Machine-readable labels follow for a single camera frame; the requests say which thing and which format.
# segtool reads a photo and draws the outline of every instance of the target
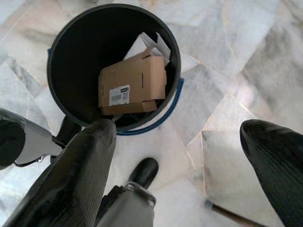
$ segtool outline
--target flattened cardboard box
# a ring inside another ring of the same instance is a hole
[[[104,115],[150,112],[155,99],[165,99],[166,71],[163,57],[150,49],[104,68],[99,76],[99,107]]]

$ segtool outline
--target bin rim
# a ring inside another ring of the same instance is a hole
[[[50,89],[50,92],[53,96],[53,99],[55,100],[56,104],[59,106],[59,108],[62,110],[62,112],[69,117],[72,121],[74,121],[75,123],[86,127],[87,125],[89,125],[89,123],[86,123],[80,119],[78,119],[77,117],[75,117],[73,114],[71,114],[65,107],[64,105],[60,102],[59,98],[56,95],[56,92],[54,90],[53,87],[53,79],[52,79],[52,61],[53,61],[53,54],[54,54],[54,50],[56,49],[57,44],[59,43],[60,39],[62,38],[62,36],[65,34],[65,32],[79,19],[81,19],[82,17],[101,10],[101,9],[109,9],[109,8],[125,8],[125,9],[132,9],[132,10],[137,10],[141,13],[144,13],[148,16],[150,16],[151,18],[153,18],[157,23],[159,23],[161,25],[161,27],[164,28],[164,30],[169,34],[169,37],[172,41],[173,47],[176,51],[176,58],[177,58],[177,65],[176,65],[176,75],[175,75],[175,79],[172,83],[172,89],[171,91],[169,91],[168,95],[166,96],[166,99],[163,101],[163,103],[159,106],[159,108],[157,108],[157,110],[153,111],[149,116],[147,116],[146,118],[132,123],[130,125],[127,126],[123,126],[123,127],[119,127],[117,128],[117,132],[120,131],[128,131],[131,129],[135,129],[137,127],[140,127],[142,125],[144,125],[145,123],[149,122],[150,120],[152,120],[154,117],[156,117],[165,106],[168,105],[169,101],[172,99],[174,93],[176,92],[177,89],[177,85],[179,82],[179,78],[180,78],[180,73],[181,73],[181,57],[180,57],[180,50],[177,44],[177,41],[173,35],[173,33],[171,32],[171,30],[168,28],[168,26],[160,19],[158,18],[156,15],[154,15],[153,13],[138,7],[138,6],[133,6],[133,5],[129,5],[129,4],[122,4],[122,3],[110,3],[110,4],[105,4],[105,5],[101,5],[101,6],[96,6],[93,7],[91,9],[88,9],[82,13],[80,13],[79,15],[77,15],[76,17],[74,17],[70,22],[68,22],[63,28],[62,30],[59,32],[59,34],[57,35],[57,37],[55,38],[52,47],[49,51],[48,54],[48,60],[47,60],[47,81],[48,81],[48,86]]]

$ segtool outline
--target qr code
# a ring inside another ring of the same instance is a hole
[[[128,92],[123,93],[123,100],[128,100]]]
[[[116,96],[112,96],[112,101],[117,101],[121,99],[121,94],[120,95],[116,95]]]

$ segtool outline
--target blue handle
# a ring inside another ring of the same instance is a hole
[[[134,135],[139,135],[139,134],[151,131],[151,130],[157,128],[163,122],[165,122],[165,120],[168,119],[168,117],[171,115],[171,113],[173,112],[173,110],[175,109],[175,107],[176,107],[176,105],[178,103],[178,100],[180,98],[180,94],[181,94],[181,91],[182,91],[183,84],[184,84],[184,79],[180,78],[178,86],[177,86],[177,91],[176,91],[174,100],[173,100],[170,108],[168,109],[168,111],[159,120],[157,120],[155,123],[153,123],[153,124],[151,124],[151,125],[149,125],[149,126],[147,126],[145,128],[137,129],[137,130],[131,130],[131,131],[117,132],[117,135],[118,136],[134,136]]]

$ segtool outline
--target trash bin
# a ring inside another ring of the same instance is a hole
[[[169,103],[180,79],[181,60],[177,42],[155,15],[126,4],[89,9],[69,22],[55,39],[47,64],[48,85],[61,110],[74,122],[87,126],[103,116],[98,107],[101,69],[123,60],[137,36],[145,32],[157,41],[158,32],[171,49],[167,65],[166,99],[157,101],[150,113],[124,114],[116,120],[117,131],[128,131],[153,119]]]

